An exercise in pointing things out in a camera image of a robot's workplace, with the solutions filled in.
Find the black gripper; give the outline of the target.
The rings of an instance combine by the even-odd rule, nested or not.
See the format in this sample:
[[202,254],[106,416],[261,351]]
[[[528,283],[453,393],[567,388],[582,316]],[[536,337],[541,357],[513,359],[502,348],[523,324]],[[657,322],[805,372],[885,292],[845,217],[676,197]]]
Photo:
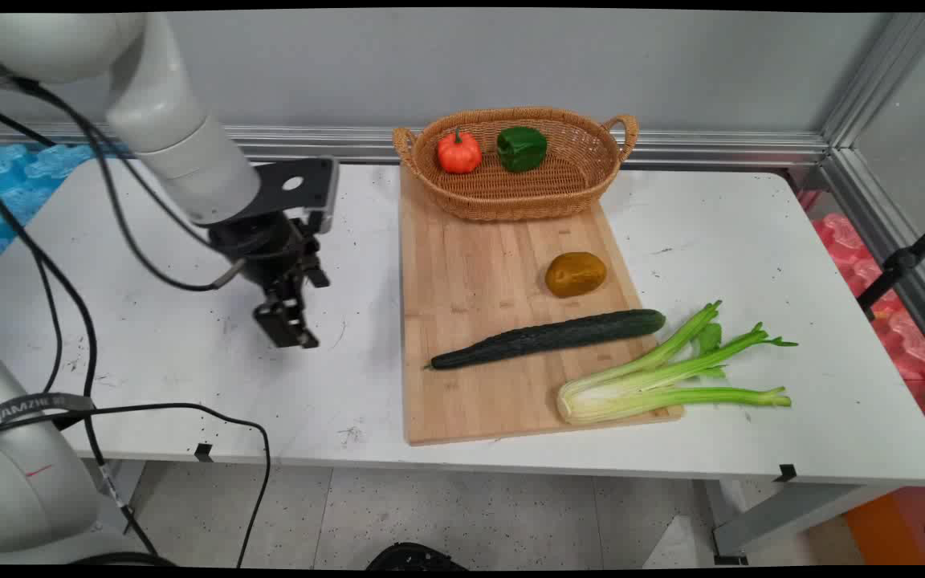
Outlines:
[[210,245],[233,263],[242,261],[243,277],[262,288],[264,301],[252,315],[276,348],[319,345],[305,318],[304,281],[330,285],[316,237],[328,226],[324,214],[311,212],[305,220],[269,213],[210,227]]

